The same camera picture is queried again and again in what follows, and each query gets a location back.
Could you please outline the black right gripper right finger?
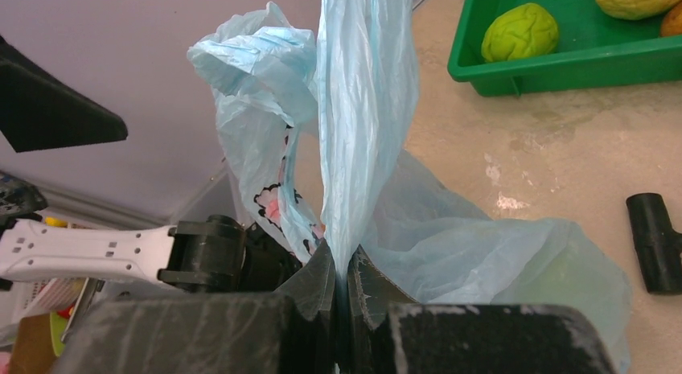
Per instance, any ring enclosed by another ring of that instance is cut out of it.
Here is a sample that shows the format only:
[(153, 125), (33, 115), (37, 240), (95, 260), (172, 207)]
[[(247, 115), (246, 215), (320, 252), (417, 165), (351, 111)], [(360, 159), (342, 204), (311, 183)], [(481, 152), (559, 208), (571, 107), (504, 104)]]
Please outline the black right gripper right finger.
[(420, 304), (358, 248), (348, 266), (352, 373), (614, 373), (594, 326), (554, 305)]

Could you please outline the lime green fake fruit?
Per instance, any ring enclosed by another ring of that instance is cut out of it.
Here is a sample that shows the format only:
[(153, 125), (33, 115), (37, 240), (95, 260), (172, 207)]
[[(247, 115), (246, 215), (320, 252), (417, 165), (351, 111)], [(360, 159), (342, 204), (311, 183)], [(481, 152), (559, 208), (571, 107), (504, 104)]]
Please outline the lime green fake fruit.
[(559, 38), (556, 19), (529, 2), (497, 17), (487, 28), (480, 50), (486, 63), (521, 60), (554, 53)]

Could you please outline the light blue plastic bag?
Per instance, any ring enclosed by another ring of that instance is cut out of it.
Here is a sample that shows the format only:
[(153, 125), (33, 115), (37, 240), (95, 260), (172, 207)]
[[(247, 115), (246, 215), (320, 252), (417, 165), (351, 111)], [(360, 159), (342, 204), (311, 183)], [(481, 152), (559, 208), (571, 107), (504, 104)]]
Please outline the light blue plastic bag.
[(551, 303), (582, 312), (627, 372), (626, 274), (574, 222), (493, 220), (403, 144), (419, 97), (413, 0), (322, 0), (317, 31), (279, 7), (234, 15), (187, 51), (251, 217), (337, 275), (371, 261), (421, 303)]

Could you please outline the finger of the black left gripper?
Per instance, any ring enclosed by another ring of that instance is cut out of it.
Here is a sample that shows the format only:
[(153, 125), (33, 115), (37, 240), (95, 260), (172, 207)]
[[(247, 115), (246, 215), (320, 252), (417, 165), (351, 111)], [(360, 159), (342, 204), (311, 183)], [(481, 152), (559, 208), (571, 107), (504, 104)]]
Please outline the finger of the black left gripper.
[(17, 153), (124, 141), (124, 120), (1, 40), (1, 133)]

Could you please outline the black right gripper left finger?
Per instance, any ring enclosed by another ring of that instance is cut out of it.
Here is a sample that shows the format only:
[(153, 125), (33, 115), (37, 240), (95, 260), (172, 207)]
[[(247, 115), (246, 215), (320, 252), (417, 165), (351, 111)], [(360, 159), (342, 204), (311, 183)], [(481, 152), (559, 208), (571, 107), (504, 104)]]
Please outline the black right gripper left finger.
[(119, 298), (91, 310), (56, 373), (330, 373), (335, 263), (320, 245), (270, 293)]

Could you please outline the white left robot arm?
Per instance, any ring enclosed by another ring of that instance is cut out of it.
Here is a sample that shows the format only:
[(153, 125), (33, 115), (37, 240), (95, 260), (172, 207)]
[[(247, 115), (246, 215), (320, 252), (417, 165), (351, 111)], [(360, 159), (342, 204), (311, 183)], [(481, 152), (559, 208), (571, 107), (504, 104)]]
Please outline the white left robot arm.
[[(16, 152), (123, 141), (115, 113), (1, 44), (1, 131)], [(256, 225), (209, 216), (137, 231), (50, 228), (46, 198), (1, 176), (1, 287), (50, 278), (145, 282), (200, 293), (273, 291), (301, 263)]]

